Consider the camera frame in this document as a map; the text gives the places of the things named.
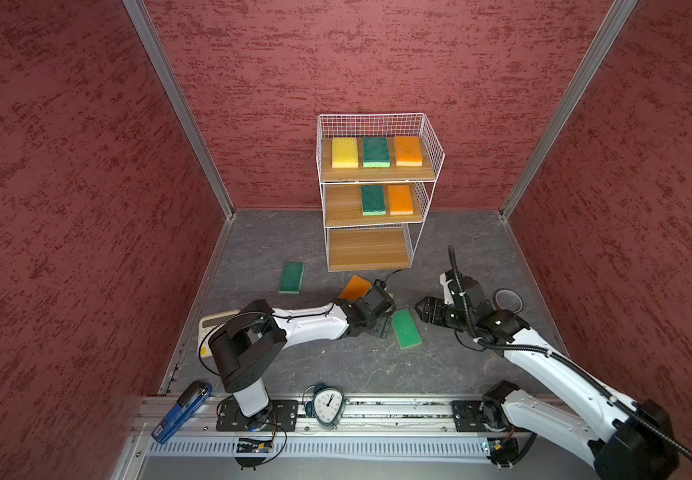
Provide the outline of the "light green sponge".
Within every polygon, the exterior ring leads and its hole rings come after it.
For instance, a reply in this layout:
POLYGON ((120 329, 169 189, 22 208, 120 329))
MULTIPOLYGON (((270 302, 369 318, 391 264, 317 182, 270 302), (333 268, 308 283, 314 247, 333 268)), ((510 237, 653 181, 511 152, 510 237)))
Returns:
POLYGON ((409 309, 397 310, 393 314, 392 328, 401 350, 410 349, 423 343, 415 318, 409 309))

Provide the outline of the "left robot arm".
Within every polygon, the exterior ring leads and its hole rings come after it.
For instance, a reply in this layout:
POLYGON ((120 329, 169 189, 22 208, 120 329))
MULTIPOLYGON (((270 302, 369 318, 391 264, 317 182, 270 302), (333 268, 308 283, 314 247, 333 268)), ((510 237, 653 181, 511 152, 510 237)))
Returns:
POLYGON ((356 300, 337 298, 323 306, 289 310, 256 300, 210 329, 199 348, 211 354, 213 373, 250 420, 266 419, 273 408, 263 375, 286 348, 310 342, 378 337, 390 324, 396 303, 377 280, 356 300))

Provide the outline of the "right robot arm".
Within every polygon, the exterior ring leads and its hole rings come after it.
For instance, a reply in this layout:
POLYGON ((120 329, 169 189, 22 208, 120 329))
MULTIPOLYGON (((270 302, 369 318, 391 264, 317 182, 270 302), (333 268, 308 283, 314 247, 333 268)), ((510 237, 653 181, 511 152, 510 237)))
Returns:
POLYGON ((562 402, 556 407, 502 381, 480 401, 478 417, 492 432, 523 429, 589 464, 601 479, 667 479, 679 465, 668 413, 638 402, 579 367, 517 313, 495 307, 473 278, 449 270, 444 295, 415 310, 424 323, 465 333, 480 349, 520 367, 562 402))

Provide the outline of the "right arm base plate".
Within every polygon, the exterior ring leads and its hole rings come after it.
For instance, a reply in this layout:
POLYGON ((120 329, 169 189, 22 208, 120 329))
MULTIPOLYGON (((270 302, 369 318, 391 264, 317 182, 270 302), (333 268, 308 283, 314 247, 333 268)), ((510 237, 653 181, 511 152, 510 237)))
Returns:
POLYGON ((530 434, 516 427, 505 414, 503 404, 494 400, 454 400, 452 418, 458 433, 477 433, 505 437, 509 433, 530 434))

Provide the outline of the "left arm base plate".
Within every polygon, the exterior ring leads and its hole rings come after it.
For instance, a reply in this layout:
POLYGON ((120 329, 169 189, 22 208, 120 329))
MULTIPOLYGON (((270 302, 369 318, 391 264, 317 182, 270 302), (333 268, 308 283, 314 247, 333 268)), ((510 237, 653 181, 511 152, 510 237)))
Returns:
POLYGON ((294 431, 299 405, 298 400, 271 400, 264 409, 247 417, 236 399, 228 397, 218 404, 216 430, 218 432, 294 431))

